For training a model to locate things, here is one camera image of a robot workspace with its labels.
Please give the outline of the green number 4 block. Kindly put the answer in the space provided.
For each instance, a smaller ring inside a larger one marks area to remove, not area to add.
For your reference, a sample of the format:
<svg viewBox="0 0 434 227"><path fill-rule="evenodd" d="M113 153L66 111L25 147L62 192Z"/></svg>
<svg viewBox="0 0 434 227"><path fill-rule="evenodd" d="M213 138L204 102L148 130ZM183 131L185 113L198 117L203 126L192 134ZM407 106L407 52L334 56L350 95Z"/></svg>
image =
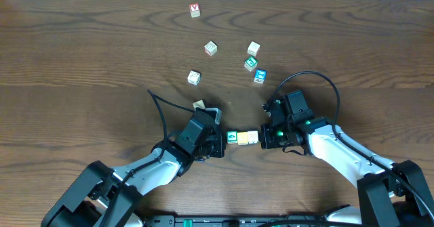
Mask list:
<svg viewBox="0 0 434 227"><path fill-rule="evenodd" d="M236 131L227 131L226 140L228 144L237 144L238 143L238 135Z"/></svg>

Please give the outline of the wooden block teal side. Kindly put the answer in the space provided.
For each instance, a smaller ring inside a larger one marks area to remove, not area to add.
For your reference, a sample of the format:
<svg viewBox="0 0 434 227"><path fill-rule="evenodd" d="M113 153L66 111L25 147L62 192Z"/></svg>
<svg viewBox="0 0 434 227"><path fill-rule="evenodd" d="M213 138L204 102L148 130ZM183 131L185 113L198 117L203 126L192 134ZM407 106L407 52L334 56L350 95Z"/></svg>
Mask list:
<svg viewBox="0 0 434 227"><path fill-rule="evenodd" d="M259 142L259 136L257 131L248 131L248 144L257 144Z"/></svg>

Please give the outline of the yellow wooden block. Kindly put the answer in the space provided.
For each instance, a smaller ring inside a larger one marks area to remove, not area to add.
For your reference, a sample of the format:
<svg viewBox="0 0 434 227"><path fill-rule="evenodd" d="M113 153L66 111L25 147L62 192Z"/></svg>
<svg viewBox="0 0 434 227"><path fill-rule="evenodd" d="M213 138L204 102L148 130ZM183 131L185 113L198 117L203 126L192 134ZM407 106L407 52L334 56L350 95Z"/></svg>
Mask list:
<svg viewBox="0 0 434 227"><path fill-rule="evenodd" d="M237 143L238 143L238 145L249 144L248 132L238 132L237 133Z"/></svg>

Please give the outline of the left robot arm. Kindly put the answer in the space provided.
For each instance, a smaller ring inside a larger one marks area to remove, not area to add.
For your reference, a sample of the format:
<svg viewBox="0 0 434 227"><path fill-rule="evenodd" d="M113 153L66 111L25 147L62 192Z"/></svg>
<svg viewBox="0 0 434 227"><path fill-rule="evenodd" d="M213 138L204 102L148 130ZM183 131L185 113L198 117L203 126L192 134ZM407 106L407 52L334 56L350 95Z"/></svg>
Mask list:
<svg viewBox="0 0 434 227"><path fill-rule="evenodd" d="M42 226L141 226L133 213L153 189L184 175L195 161L222 158L221 128L186 128L174 140L158 142L150 155L129 165L110 168L89 164L46 213Z"/></svg>

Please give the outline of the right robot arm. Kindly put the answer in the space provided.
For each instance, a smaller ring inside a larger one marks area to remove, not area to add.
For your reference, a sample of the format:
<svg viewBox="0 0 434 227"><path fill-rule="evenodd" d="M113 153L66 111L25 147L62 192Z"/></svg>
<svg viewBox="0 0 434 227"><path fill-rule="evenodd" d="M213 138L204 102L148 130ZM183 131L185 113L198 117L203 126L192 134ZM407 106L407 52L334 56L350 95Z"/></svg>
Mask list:
<svg viewBox="0 0 434 227"><path fill-rule="evenodd" d="M316 117L302 94L268 101L271 122L262 125L263 149L280 148L315 157L332 166L357 189L359 206L339 207L320 220L323 226L432 226L433 197L422 169L396 163L350 138L336 122Z"/></svg>

